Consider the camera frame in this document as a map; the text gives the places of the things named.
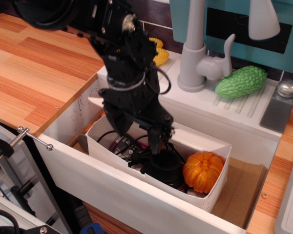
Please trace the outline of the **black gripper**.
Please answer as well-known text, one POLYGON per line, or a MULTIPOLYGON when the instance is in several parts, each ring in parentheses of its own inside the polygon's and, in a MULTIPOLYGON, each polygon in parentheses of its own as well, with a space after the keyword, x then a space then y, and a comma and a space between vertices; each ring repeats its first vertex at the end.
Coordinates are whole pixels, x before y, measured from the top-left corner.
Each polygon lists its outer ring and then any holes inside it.
POLYGON ((134 122, 148 133, 148 142, 153 155, 160 153, 164 142, 172 137, 173 117, 159 103, 159 82, 147 81, 129 91, 103 88, 102 97, 105 115, 119 135, 125 135, 134 122))

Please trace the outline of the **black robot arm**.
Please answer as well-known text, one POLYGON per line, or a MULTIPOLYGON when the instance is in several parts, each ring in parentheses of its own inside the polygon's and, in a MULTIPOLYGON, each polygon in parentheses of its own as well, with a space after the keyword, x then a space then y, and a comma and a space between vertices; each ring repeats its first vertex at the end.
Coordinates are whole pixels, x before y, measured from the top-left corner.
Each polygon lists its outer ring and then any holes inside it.
POLYGON ((172 137, 173 117, 161 106, 156 44, 124 0, 14 0, 20 17, 42 30, 62 30, 88 39, 107 70, 99 91, 106 117, 119 135, 134 122, 147 131, 156 155, 172 137))

